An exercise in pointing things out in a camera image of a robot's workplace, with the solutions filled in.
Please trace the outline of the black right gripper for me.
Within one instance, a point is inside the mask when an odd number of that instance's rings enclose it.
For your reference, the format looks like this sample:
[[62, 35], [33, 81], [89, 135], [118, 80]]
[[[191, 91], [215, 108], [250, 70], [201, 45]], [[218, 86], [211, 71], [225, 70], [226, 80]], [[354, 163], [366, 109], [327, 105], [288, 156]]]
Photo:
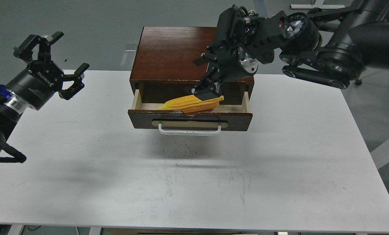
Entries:
[[205, 101], [219, 98], [222, 95], [221, 84], [252, 77], [258, 71], [258, 61], [251, 58], [242, 48], [227, 49], [212, 45], [207, 51], [193, 60], [196, 66], [208, 64], [206, 73], [200, 81], [185, 87], [185, 92]]

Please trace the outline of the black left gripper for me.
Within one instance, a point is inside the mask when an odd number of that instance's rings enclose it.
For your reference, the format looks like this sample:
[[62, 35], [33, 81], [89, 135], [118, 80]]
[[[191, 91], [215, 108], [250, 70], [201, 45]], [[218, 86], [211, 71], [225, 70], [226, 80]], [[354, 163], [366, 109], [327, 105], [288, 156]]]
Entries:
[[[82, 79], [84, 72], [90, 67], [83, 63], [73, 74], [64, 75], [51, 60], [51, 45], [55, 44], [64, 33], [57, 31], [51, 40], [38, 35], [29, 35], [19, 46], [14, 47], [13, 55], [23, 60], [28, 65], [14, 77], [6, 88], [23, 98], [34, 110], [39, 110], [54, 95], [59, 93], [60, 98], [70, 100], [75, 94], [84, 88]], [[37, 60], [33, 60], [33, 48], [39, 45]], [[63, 82], [73, 81], [67, 89], [61, 89]]]

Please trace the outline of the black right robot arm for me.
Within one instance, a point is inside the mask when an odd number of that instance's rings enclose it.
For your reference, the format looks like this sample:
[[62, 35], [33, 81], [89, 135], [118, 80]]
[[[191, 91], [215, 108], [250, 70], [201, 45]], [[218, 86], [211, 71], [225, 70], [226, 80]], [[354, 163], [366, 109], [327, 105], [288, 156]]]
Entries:
[[277, 48], [285, 75], [346, 89], [366, 68], [389, 70], [389, 0], [271, 18], [233, 5], [220, 14], [213, 43], [193, 61], [208, 64], [206, 73], [185, 91], [218, 98], [224, 82], [255, 75], [259, 64], [273, 62]]

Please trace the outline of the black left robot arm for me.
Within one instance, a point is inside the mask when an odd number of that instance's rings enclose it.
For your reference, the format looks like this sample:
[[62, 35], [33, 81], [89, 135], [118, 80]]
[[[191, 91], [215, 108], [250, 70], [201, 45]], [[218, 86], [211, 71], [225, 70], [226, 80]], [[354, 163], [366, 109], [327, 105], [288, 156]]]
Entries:
[[27, 108], [41, 109], [55, 93], [70, 100], [85, 86], [82, 80], [89, 64], [83, 63], [74, 73], [65, 74], [51, 59], [51, 46], [63, 35], [60, 31], [51, 39], [29, 35], [14, 48], [13, 55], [23, 60], [26, 68], [6, 85], [0, 84], [0, 163], [26, 161], [26, 156], [7, 140]]

